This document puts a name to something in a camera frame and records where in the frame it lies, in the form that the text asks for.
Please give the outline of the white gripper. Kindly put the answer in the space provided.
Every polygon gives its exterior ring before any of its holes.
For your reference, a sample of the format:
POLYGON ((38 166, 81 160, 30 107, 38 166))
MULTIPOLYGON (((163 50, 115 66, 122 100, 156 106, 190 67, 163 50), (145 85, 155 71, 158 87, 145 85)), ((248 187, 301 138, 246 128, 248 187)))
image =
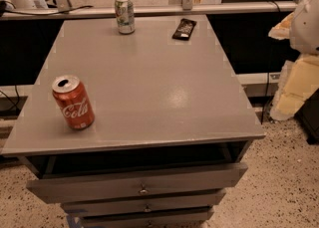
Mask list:
POLYGON ((268 36, 290 38, 291 48, 302 53, 294 63, 285 62, 270 110, 272 119, 288 120, 319 89, 319 0, 300 1, 268 36))

